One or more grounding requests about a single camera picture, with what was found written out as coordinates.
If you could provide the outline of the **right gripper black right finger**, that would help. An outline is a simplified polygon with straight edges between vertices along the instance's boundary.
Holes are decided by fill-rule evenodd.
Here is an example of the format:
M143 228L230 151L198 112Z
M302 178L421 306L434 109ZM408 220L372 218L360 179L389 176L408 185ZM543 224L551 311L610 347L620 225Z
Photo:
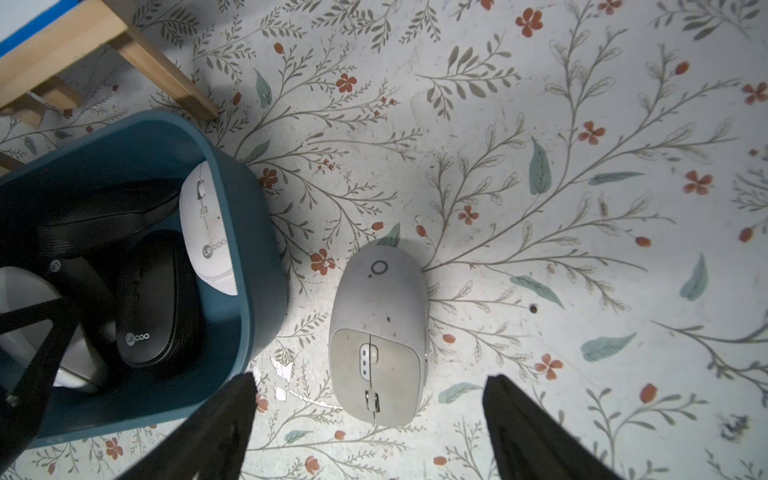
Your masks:
M618 477L506 376L487 378L482 405L502 479Z

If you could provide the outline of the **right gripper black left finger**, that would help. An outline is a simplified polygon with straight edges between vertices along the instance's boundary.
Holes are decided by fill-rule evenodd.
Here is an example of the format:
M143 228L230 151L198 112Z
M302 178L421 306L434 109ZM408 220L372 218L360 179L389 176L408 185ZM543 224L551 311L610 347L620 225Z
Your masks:
M123 479L237 479L254 417L257 387L250 372L234 376Z

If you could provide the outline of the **grey beige computer mouse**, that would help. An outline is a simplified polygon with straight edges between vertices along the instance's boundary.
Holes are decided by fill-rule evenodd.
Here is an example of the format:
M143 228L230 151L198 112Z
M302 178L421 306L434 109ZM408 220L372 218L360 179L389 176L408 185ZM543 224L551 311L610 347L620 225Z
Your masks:
M429 294L405 250L385 240L350 258L336 290L329 372L340 407L377 426L415 418L427 377Z

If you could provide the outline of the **teal plastic storage box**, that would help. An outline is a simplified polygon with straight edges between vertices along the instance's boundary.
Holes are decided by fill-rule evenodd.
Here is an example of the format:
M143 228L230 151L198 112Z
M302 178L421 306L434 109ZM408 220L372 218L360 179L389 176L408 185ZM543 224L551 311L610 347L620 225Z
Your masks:
M134 370L100 394L55 389L34 447L191 415L274 340L286 315L287 282L256 175L176 115L131 115L2 178L1 262L27 268L37 259L36 225L51 208L123 182L182 180L201 162L210 166L221 205L237 295L200 286L203 344L179 374L161 379Z

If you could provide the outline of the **white computer mouse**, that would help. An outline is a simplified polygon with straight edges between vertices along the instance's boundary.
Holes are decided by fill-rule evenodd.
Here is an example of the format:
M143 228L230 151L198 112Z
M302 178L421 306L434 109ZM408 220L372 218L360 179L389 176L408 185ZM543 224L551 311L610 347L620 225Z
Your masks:
M181 231L190 264L200 280L237 296L232 257L208 161L186 177L178 197Z

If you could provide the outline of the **black bulky computer mouse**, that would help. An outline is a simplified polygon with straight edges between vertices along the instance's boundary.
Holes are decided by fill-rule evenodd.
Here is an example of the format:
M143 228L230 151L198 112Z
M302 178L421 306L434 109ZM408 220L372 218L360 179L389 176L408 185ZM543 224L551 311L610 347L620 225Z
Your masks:
M179 180L151 179L71 200L37 226L40 255L77 258L137 235L177 209L180 189Z

